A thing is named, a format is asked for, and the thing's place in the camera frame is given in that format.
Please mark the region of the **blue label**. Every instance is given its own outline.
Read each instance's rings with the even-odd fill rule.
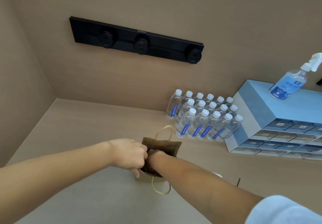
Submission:
[[[200,125],[195,132],[192,134],[193,137],[195,137],[197,135],[197,133],[200,131],[200,129],[202,128],[202,125]]]
[[[178,107],[177,104],[175,104],[175,106],[173,106],[173,110],[172,110],[172,113],[171,113],[171,117],[175,116],[175,111],[177,110],[177,107]]]
[[[212,126],[207,126],[207,128],[203,131],[203,133],[200,135],[200,137],[205,137],[206,134],[212,129]]]
[[[280,80],[275,84],[271,94],[279,99],[285,100],[304,84],[304,82],[299,82],[289,76],[286,76],[283,80]]]
[[[212,139],[216,139],[216,138],[219,136],[219,134],[223,132],[223,130],[224,130],[224,129],[220,129],[220,130],[219,130],[219,132],[217,132],[217,133],[216,133],[216,135],[215,135],[215,136],[213,136],[213,138],[212,138]]]
[[[184,128],[182,129],[182,132],[180,133],[181,136],[183,136],[185,134],[185,132],[187,131],[188,127],[189,127],[190,124],[186,124],[184,126]]]

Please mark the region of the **plastic water bottle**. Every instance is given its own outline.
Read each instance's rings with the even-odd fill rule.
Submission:
[[[204,108],[209,111],[209,114],[212,115],[215,111],[217,104],[215,102],[210,102],[209,105],[206,105]]]
[[[194,138],[200,129],[203,127],[204,123],[207,121],[207,117],[209,115],[209,111],[203,109],[202,112],[196,116],[191,126],[188,128],[187,137]]]
[[[214,111],[213,114],[209,114],[206,123],[200,129],[197,134],[197,138],[203,140],[207,133],[220,121],[221,114],[218,111]]]
[[[304,63],[300,69],[291,70],[270,88],[270,95],[277,100],[285,100],[296,92],[308,80],[307,73],[315,72],[322,62],[322,53],[312,55],[312,58]]]
[[[181,118],[183,117],[183,115],[187,112],[187,111],[189,111],[191,108],[193,108],[194,107],[194,103],[195,103],[195,101],[192,99],[192,98],[190,98],[190,99],[188,99],[188,101],[187,102],[185,102],[184,104],[183,104],[183,106],[181,107],[181,110],[180,110],[180,112],[179,112],[179,115],[176,117],[176,119],[175,119],[175,126],[177,126],[178,124],[179,124],[179,122],[181,121]]]
[[[186,134],[191,122],[195,119],[195,114],[196,110],[194,108],[190,108],[190,110],[183,115],[180,123],[176,126],[175,134],[178,137],[182,138]]]
[[[188,102],[188,99],[192,98],[192,92],[191,91],[187,91],[185,93],[185,95],[182,96],[182,99],[181,99],[181,102],[180,104],[178,105],[178,108],[177,110],[175,111],[175,118],[179,115],[179,112],[181,110],[181,107],[183,106],[183,104],[185,102]]]
[[[223,142],[227,137],[229,137],[234,131],[236,131],[240,127],[243,119],[244,118],[241,115],[236,115],[235,118],[230,121],[228,127],[226,127],[226,129],[223,130],[223,132],[216,138],[216,140],[218,142]]]
[[[227,105],[222,104],[219,108],[216,109],[221,114],[221,118],[223,118],[226,114],[226,110],[228,109]]]
[[[203,100],[200,100],[198,104],[195,104],[194,108],[197,111],[196,115],[202,112],[205,105],[206,105],[206,102],[204,102]]]
[[[195,104],[198,104],[200,100],[202,100],[203,94],[197,93],[197,95],[194,97]]]
[[[216,108],[219,108],[225,99],[222,96],[219,96],[214,102],[217,104]]]
[[[228,127],[230,120],[232,119],[231,114],[226,114],[222,120],[220,120],[217,125],[207,135],[209,141],[215,140],[225,129]]]
[[[236,111],[238,110],[237,105],[232,105],[230,108],[226,111],[226,114],[231,114],[233,118],[237,115]]]
[[[227,107],[230,107],[232,103],[234,102],[234,99],[232,97],[228,97],[223,104],[227,105]]]
[[[213,100],[212,94],[208,94],[207,97],[204,99],[204,101],[206,102],[206,105],[210,104],[212,100]]]

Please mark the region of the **paper bag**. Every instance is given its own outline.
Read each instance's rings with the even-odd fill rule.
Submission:
[[[168,140],[157,140],[156,137],[158,136],[159,132],[161,132],[163,129],[166,128],[171,128],[171,134]],[[147,146],[148,151],[150,149],[158,149],[166,154],[177,157],[178,150],[181,146],[182,142],[173,142],[171,140],[171,136],[173,134],[173,127],[171,125],[165,126],[164,128],[160,129],[159,132],[156,134],[155,139],[153,138],[147,138],[144,137],[142,140],[142,144]],[[164,182],[166,181],[159,173],[148,173],[145,169],[145,167],[140,169],[140,177],[136,178],[137,181],[142,181],[142,182],[148,182],[152,183],[153,189],[160,194],[168,194],[171,190],[171,186],[169,188],[169,191],[167,193],[162,193],[159,192],[155,189],[153,186],[153,182]]]

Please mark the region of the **beige wall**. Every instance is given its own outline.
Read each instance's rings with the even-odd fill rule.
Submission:
[[[0,0],[0,167],[54,100],[54,92],[9,1]]]
[[[165,110],[177,88],[233,95],[246,79],[275,82],[322,51],[322,0],[11,1],[59,98]],[[72,15],[203,42],[203,58],[78,44]],[[320,78],[322,68],[305,88],[322,91]]]

